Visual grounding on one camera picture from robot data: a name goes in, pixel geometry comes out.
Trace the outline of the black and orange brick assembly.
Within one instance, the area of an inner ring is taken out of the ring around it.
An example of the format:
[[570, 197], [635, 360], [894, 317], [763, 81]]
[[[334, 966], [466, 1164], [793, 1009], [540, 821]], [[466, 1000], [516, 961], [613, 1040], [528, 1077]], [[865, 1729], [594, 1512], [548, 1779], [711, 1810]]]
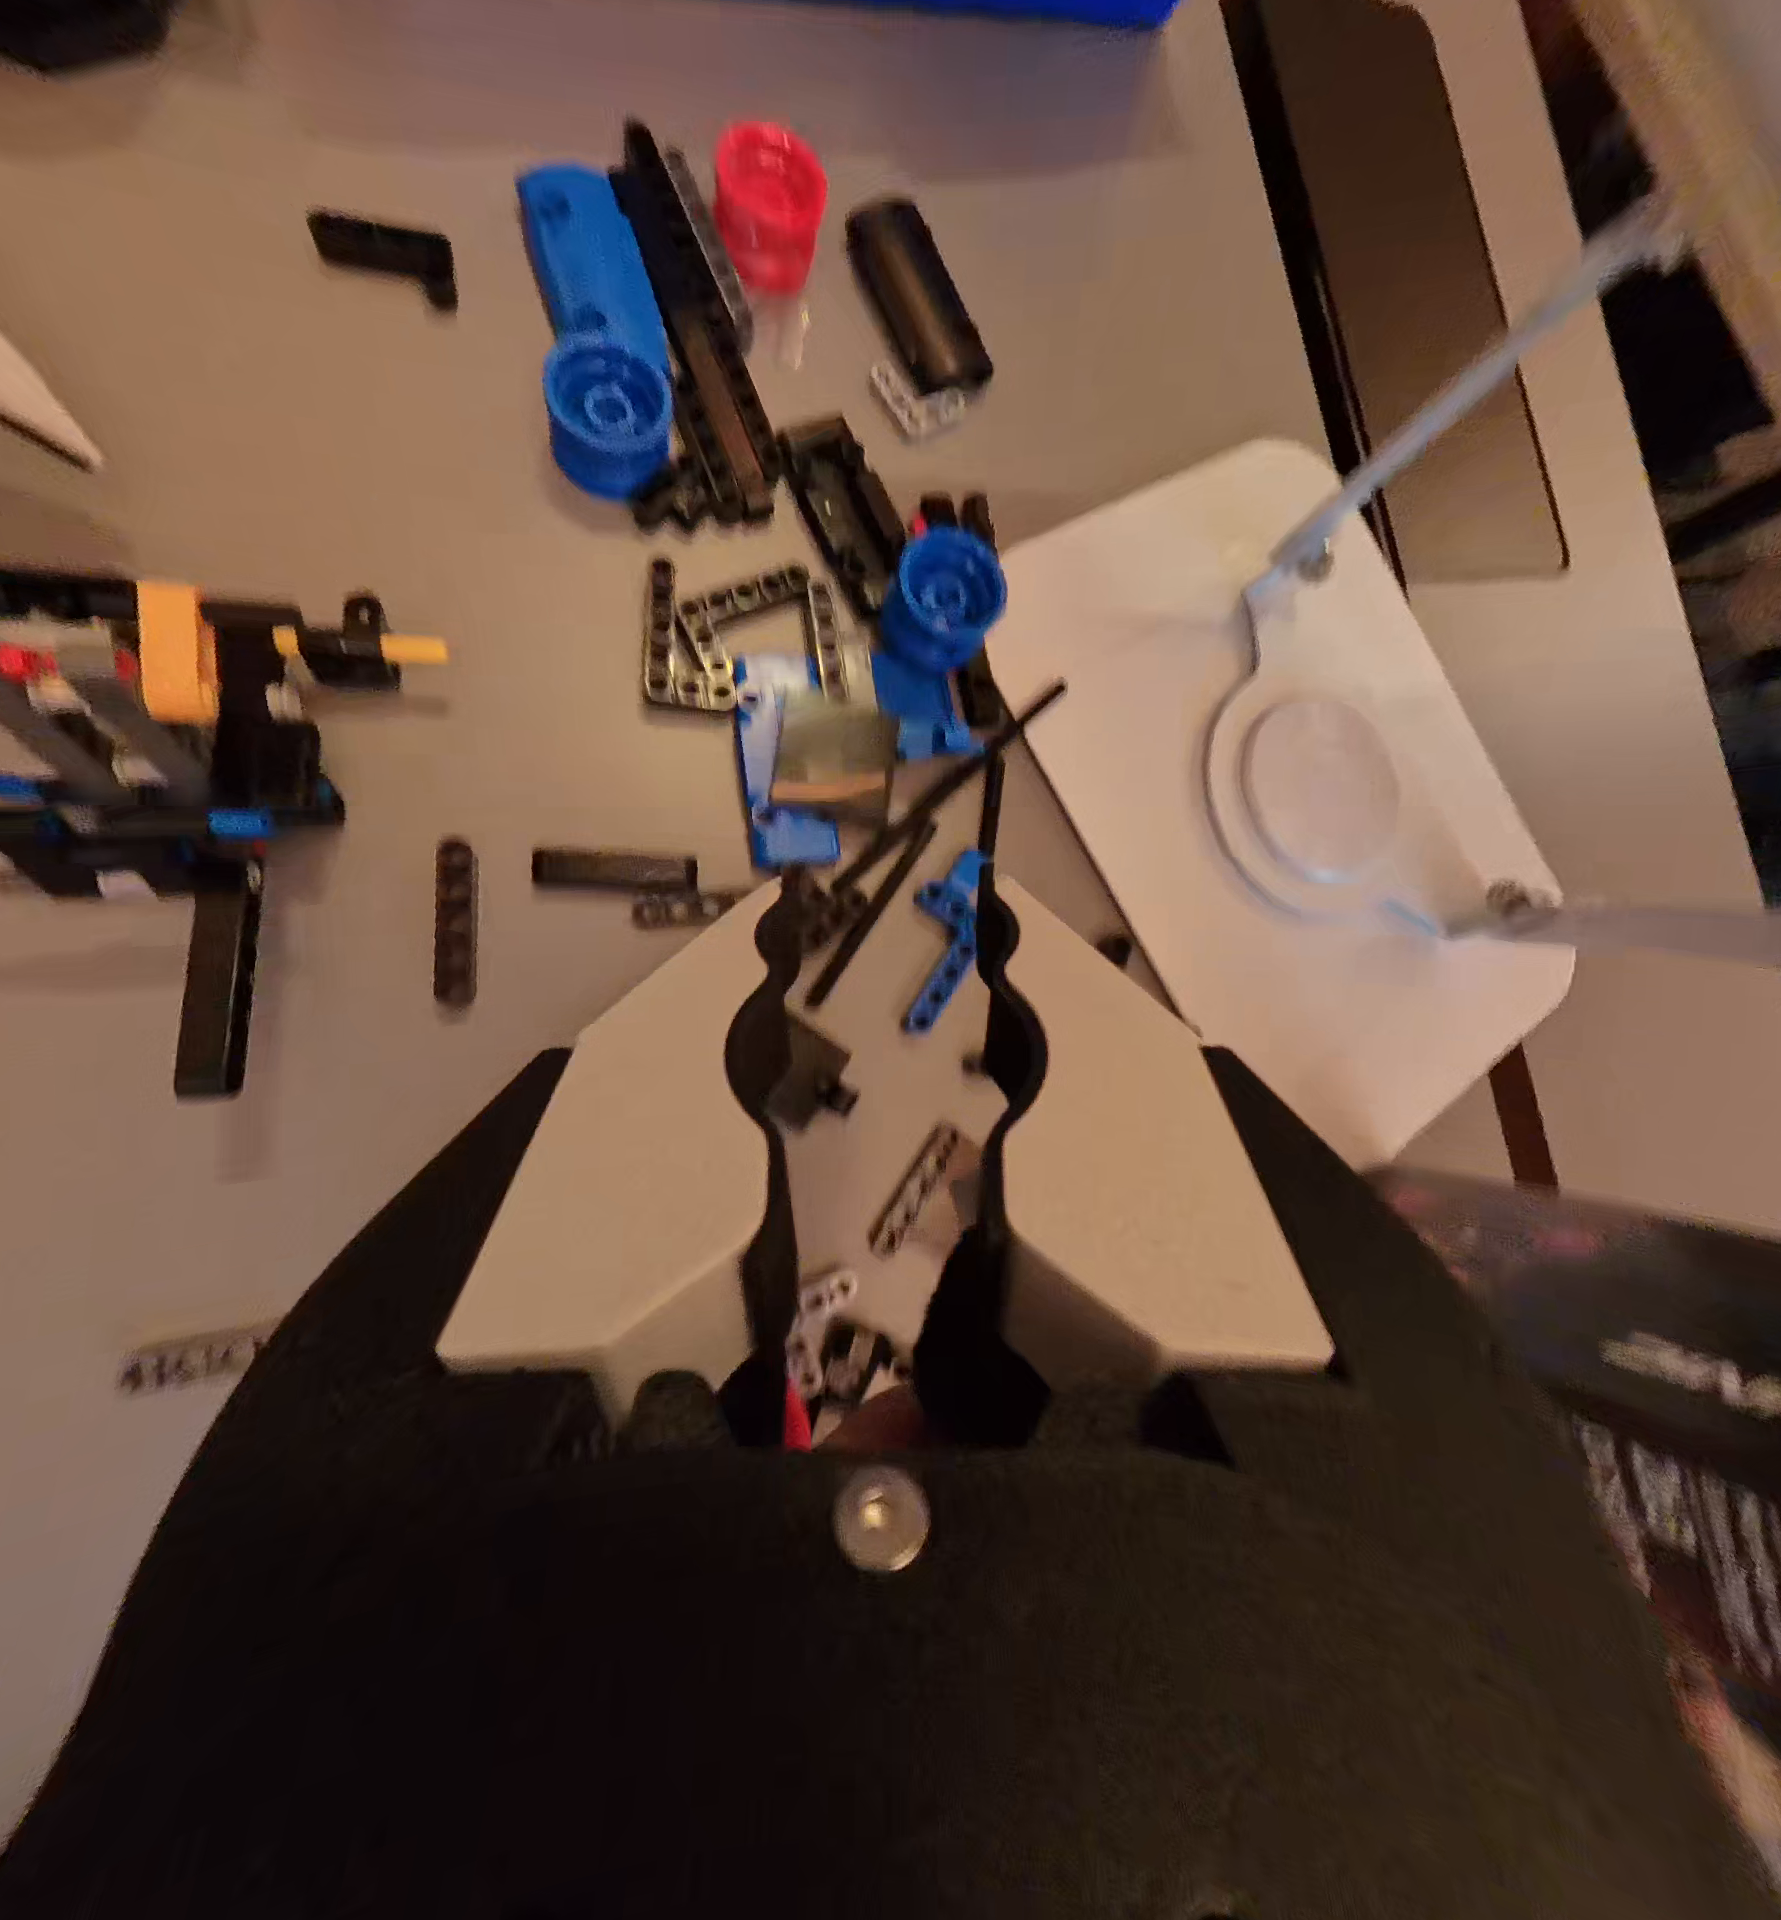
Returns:
[[0, 569], [0, 861], [51, 899], [262, 892], [275, 841], [341, 828], [310, 691], [397, 693], [447, 645], [371, 592], [310, 624], [281, 602], [111, 575]]

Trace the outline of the small light grey beam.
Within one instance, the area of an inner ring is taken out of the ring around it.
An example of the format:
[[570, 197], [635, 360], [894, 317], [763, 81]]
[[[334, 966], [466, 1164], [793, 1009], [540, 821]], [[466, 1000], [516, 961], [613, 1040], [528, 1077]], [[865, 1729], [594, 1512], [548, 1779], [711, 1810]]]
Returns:
[[922, 394], [898, 360], [870, 365], [870, 389], [906, 442], [926, 442], [950, 433], [970, 408], [958, 387]]

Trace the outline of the black plate with pins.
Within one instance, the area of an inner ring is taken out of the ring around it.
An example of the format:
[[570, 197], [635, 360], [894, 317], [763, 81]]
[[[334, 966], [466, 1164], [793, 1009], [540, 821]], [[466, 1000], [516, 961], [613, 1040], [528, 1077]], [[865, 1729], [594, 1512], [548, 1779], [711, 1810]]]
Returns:
[[786, 1014], [786, 1040], [786, 1069], [768, 1097], [769, 1117], [788, 1132], [801, 1132], [824, 1116], [849, 1117], [860, 1100], [848, 1077], [849, 1049], [796, 1012]]

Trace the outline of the black angular beam frame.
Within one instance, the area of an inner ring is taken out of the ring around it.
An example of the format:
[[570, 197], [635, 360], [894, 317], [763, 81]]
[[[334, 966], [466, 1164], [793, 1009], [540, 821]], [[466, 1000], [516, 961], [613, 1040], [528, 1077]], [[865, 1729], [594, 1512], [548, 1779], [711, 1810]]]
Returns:
[[765, 569], [716, 589], [682, 590], [670, 558], [647, 571], [640, 691], [650, 708], [731, 715], [742, 702], [738, 660], [757, 630], [793, 626], [807, 656], [809, 685], [833, 699], [859, 696], [848, 636], [833, 589], [804, 564]]

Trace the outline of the small blue brick panel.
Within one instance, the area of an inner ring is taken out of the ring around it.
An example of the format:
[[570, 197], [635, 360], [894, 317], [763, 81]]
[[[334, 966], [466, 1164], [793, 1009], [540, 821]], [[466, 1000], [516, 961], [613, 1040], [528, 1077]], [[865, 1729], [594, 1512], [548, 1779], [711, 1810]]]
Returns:
[[961, 759], [979, 750], [981, 742], [957, 708], [949, 674], [910, 667], [885, 649], [870, 652], [870, 674], [877, 705], [896, 728], [898, 761]]

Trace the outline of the blue panel with holes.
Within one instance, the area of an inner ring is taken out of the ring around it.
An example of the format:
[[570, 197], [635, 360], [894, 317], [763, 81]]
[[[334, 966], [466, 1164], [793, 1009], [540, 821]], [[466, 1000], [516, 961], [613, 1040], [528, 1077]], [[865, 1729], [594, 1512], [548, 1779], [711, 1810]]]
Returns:
[[763, 872], [780, 872], [791, 866], [825, 867], [835, 863], [840, 860], [840, 833], [856, 826], [841, 826], [798, 811], [774, 809], [768, 802], [782, 699], [788, 693], [816, 691], [809, 685], [807, 659], [748, 656], [738, 660], [738, 681], [742, 702], [735, 710], [735, 739], [753, 866]]

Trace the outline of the long black beam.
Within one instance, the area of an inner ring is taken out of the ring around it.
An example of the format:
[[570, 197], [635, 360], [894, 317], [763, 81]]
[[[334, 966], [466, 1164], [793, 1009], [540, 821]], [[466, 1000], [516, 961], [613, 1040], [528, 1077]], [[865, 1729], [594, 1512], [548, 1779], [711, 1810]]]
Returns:
[[777, 510], [782, 447], [757, 394], [751, 302], [687, 159], [638, 119], [609, 171], [660, 307], [679, 455], [670, 517], [725, 526]]

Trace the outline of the long black axle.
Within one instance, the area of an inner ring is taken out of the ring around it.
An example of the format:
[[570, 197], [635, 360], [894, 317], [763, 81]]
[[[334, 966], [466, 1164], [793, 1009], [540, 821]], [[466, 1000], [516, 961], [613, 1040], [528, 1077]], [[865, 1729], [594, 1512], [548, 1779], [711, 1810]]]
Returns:
[[1056, 708], [1070, 693], [1068, 679], [1056, 679], [1048, 682], [1021, 713], [1012, 715], [990, 740], [985, 740], [974, 754], [954, 764], [939, 777], [935, 777], [926, 789], [922, 789], [902, 813], [900, 819], [890, 821], [887, 826], [878, 828], [874, 837], [830, 880], [830, 895], [837, 897], [848, 890], [854, 890], [862, 875], [866, 875], [878, 861], [890, 852], [904, 850], [920, 828], [923, 828], [933, 819], [952, 800], [962, 788], [978, 779], [983, 771], [999, 764], [1002, 754], [1029, 733], [1029, 728]]
[[831, 952], [831, 958], [821, 973], [814, 978], [804, 995], [804, 1009], [821, 1009], [830, 997], [835, 992], [837, 984], [843, 981], [845, 973], [856, 961], [865, 943], [874, 933], [877, 925], [888, 911], [888, 907], [904, 892], [906, 881], [914, 875], [917, 863], [930, 850], [930, 842], [937, 837], [937, 822], [928, 821], [917, 833], [910, 839], [904, 852], [898, 856], [888, 873], [883, 877], [878, 888], [870, 899], [854, 913], [854, 916], [843, 925], [843, 932]]

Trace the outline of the blue L beam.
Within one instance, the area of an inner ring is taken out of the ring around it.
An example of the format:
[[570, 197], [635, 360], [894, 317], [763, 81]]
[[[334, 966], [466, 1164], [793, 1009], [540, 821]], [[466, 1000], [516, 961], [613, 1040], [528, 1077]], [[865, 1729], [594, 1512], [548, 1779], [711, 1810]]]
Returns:
[[943, 948], [904, 1012], [908, 1037], [926, 1036], [937, 1027], [957, 989], [978, 966], [979, 909], [987, 872], [990, 856], [978, 847], [965, 850], [944, 877], [928, 880], [915, 892], [915, 909], [939, 930]]

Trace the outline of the black rounded panel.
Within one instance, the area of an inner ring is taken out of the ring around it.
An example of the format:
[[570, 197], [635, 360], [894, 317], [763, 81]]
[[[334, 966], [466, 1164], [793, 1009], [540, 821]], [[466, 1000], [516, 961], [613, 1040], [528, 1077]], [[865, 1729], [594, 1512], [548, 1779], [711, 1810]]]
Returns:
[[926, 216], [912, 199], [877, 199], [843, 224], [853, 271], [904, 376], [923, 396], [979, 394], [993, 380], [990, 349]]

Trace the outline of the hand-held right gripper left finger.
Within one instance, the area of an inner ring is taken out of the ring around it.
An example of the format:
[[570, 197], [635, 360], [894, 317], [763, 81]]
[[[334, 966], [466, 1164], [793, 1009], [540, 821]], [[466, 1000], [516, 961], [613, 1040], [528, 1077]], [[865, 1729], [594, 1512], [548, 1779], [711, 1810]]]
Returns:
[[581, 1372], [629, 1411], [663, 1374], [780, 1361], [798, 1257], [772, 1102], [802, 909], [760, 887], [581, 1031], [437, 1336], [447, 1370]]

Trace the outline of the small black L beam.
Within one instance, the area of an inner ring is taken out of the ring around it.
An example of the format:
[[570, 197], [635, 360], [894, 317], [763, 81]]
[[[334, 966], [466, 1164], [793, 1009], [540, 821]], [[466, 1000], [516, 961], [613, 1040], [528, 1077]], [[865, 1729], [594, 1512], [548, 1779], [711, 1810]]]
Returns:
[[434, 311], [458, 310], [453, 251], [444, 231], [403, 228], [323, 207], [307, 214], [307, 228], [327, 267], [403, 279], [424, 293]]

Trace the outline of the black rectangular frame piece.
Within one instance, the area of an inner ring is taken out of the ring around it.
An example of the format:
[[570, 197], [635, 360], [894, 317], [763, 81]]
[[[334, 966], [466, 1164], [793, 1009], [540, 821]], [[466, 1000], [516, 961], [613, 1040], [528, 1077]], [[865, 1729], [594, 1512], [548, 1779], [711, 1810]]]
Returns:
[[780, 431], [782, 469], [835, 586], [877, 621], [900, 578], [908, 529], [894, 494], [841, 416]]

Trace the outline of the long blue curved panel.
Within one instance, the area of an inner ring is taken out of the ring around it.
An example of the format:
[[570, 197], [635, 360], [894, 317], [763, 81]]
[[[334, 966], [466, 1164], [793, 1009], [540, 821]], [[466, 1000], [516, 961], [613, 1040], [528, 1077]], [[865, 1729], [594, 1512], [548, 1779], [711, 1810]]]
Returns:
[[663, 368], [671, 385], [660, 307], [609, 179], [553, 161], [521, 173], [516, 192], [553, 347], [603, 334]]

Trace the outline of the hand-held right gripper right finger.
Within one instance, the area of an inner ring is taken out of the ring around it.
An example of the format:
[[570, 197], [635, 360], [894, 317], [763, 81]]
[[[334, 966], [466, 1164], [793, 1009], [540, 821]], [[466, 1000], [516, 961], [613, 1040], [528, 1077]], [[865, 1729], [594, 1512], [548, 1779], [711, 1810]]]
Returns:
[[1002, 1107], [926, 1309], [937, 1419], [1174, 1377], [1319, 1377], [1336, 1348], [1197, 1033], [1015, 880], [979, 899]]

